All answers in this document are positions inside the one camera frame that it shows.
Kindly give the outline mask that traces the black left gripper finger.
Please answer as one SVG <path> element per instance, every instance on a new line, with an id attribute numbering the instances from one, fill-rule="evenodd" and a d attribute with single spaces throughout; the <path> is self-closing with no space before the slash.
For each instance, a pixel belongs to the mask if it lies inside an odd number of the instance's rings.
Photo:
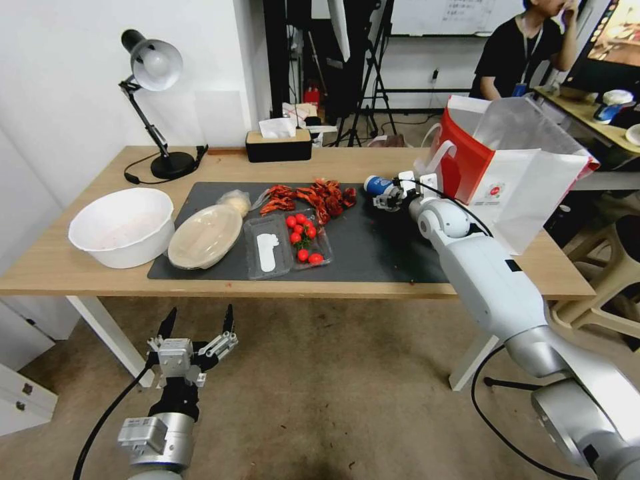
<path id="1" fill-rule="evenodd" d="M 221 334 L 198 348 L 195 354 L 195 365 L 200 368 L 201 372 L 207 372 L 234 350 L 237 344 L 238 337 L 235 333 L 233 306 L 228 304 Z"/>
<path id="2" fill-rule="evenodd" d="M 147 340 L 149 352 L 158 352 L 162 344 L 168 340 L 172 334 L 177 317 L 177 307 L 172 308 L 166 318 L 160 323 L 157 334 Z"/>

